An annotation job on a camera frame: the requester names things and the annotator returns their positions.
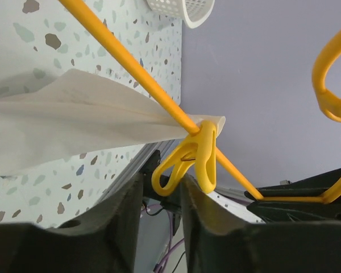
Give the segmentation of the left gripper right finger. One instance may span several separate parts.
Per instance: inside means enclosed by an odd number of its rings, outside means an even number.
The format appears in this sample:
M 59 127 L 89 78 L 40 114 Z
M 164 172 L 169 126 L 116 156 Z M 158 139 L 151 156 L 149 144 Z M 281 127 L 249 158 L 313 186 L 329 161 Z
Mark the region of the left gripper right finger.
M 341 272 L 341 221 L 253 224 L 181 180 L 189 272 Z

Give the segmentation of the yellow clothespin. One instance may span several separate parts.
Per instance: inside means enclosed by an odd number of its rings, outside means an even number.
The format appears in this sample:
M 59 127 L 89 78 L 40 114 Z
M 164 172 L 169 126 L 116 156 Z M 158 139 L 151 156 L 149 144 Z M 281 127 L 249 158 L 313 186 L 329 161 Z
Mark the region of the yellow clothespin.
M 211 121 L 202 121 L 196 135 L 188 135 L 154 170 L 153 190 L 160 196 L 174 192 L 190 167 L 194 167 L 200 189 L 211 193 L 217 183 L 216 172 L 217 128 Z

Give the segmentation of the orange plastic hanger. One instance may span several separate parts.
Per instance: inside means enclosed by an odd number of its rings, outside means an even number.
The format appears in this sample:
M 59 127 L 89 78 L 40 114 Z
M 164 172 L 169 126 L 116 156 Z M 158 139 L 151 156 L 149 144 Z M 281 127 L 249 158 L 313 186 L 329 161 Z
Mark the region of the orange plastic hanger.
M 196 135 L 197 126 L 171 99 L 154 78 L 136 61 L 122 43 L 108 30 L 83 1 L 61 1 L 61 4 L 85 27 L 106 51 L 160 104 L 187 132 Z M 323 47 L 313 65 L 311 81 L 321 112 L 341 123 L 341 98 L 326 88 L 326 76 L 341 55 L 341 30 Z M 261 201 L 317 202 L 329 204 L 341 196 L 341 178 L 323 194 L 314 197 L 264 197 L 216 146 L 216 168 L 220 164 L 239 184 Z

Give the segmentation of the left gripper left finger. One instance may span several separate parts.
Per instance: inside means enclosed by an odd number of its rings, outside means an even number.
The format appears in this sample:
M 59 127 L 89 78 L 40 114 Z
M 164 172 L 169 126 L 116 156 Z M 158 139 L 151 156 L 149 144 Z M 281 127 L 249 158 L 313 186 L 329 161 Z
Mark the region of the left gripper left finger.
M 0 272 L 133 272 L 143 178 L 57 228 L 0 224 Z

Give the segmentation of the white underwear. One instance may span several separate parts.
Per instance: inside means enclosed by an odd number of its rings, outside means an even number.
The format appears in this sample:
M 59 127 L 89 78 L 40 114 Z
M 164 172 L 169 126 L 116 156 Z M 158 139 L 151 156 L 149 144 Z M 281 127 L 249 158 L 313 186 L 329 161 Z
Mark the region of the white underwear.
M 154 100 L 71 69 L 37 92 L 0 98 L 0 176 L 86 152 L 186 135 Z

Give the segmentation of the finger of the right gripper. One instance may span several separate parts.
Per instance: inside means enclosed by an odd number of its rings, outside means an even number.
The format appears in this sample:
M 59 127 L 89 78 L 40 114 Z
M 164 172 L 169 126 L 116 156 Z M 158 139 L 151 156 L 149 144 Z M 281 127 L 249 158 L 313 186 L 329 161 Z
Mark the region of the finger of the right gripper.
M 341 221 L 341 202 L 330 204 L 314 202 L 255 201 L 247 210 L 266 223 L 302 221 Z
M 341 178 L 341 168 L 308 177 L 285 185 L 260 187 L 264 197 L 301 196 L 314 197 L 323 194 Z

